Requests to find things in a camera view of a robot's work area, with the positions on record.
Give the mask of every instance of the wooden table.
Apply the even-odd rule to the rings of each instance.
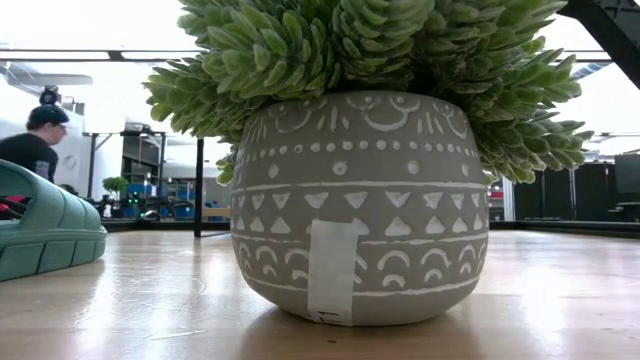
[[[0,359],[640,359],[640,243],[494,232],[476,291],[413,326],[337,328],[253,293],[228,235],[111,235],[103,261],[0,283]]]

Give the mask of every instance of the black t-shirt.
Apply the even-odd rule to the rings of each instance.
[[[58,154],[42,138],[21,134],[0,140],[0,159],[20,165],[53,182]]]

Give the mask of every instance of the metal beam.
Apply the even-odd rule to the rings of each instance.
[[[560,14],[580,21],[640,89],[640,6],[634,0],[569,0]]]

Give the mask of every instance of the triangle pattern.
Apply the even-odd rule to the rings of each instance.
[[[480,229],[482,229],[483,226],[484,226],[484,224],[482,223],[482,220],[480,219],[480,214],[476,215],[476,221],[473,222],[473,230],[480,230]]]
[[[253,195],[251,197],[251,201],[253,201],[253,208],[258,210],[260,206],[262,206],[262,202],[264,201],[264,194]]]
[[[238,223],[236,224],[236,229],[238,230],[244,230],[244,221],[242,221],[242,218],[238,218]]]
[[[445,231],[444,225],[437,217],[432,217],[427,225],[427,234],[442,234]]]
[[[264,225],[262,225],[262,221],[260,221],[260,218],[254,218],[253,222],[251,222],[251,225],[249,225],[249,228],[251,229],[251,231],[264,232]]]
[[[453,203],[456,204],[458,210],[462,210],[462,203],[464,202],[464,194],[451,194]]]
[[[453,230],[454,233],[459,234],[461,232],[465,232],[465,231],[469,230],[469,227],[467,226],[467,224],[464,223],[462,218],[458,218],[458,220],[456,220],[455,224],[453,224],[452,230]]]
[[[287,201],[289,201],[291,193],[273,194],[271,196],[273,197],[273,201],[276,203],[278,209],[282,210],[282,208],[287,205]]]
[[[345,199],[347,199],[349,204],[351,204],[351,207],[353,207],[354,209],[359,209],[362,206],[362,204],[364,204],[365,200],[367,200],[367,196],[369,196],[369,193],[367,192],[352,193],[352,194],[344,195]]]
[[[273,226],[271,226],[271,232],[274,234],[290,234],[291,228],[283,218],[279,217],[276,222],[273,223]]]
[[[328,197],[329,193],[309,194],[304,196],[309,203],[309,206],[314,209],[320,209]]]
[[[438,209],[438,204],[440,204],[440,199],[442,199],[442,193],[424,194],[423,197],[427,201],[427,207],[436,210]]]
[[[369,235],[371,233],[367,224],[363,223],[358,218],[353,219],[352,224],[358,228],[358,235]]]
[[[404,206],[404,204],[407,203],[407,200],[409,200],[410,196],[411,196],[411,193],[403,194],[399,192],[387,191],[387,197],[389,198],[389,200],[391,200],[393,205],[395,205],[395,207],[397,207],[398,209],[400,209],[401,207]]]
[[[480,206],[480,194],[479,194],[479,193],[472,194],[472,195],[471,195],[471,200],[473,200],[473,204],[474,204],[476,207],[479,207],[479,206]]]
[[[402,219],[396,217],[391,221],[391,225],[384,232],[386,236],[407,236],[411,235],[411,227],[405,224]]]

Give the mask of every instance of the red object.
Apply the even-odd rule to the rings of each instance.
[[[502,191],[492,191],[489,195],[491,199],[504,199],[504,193]]]

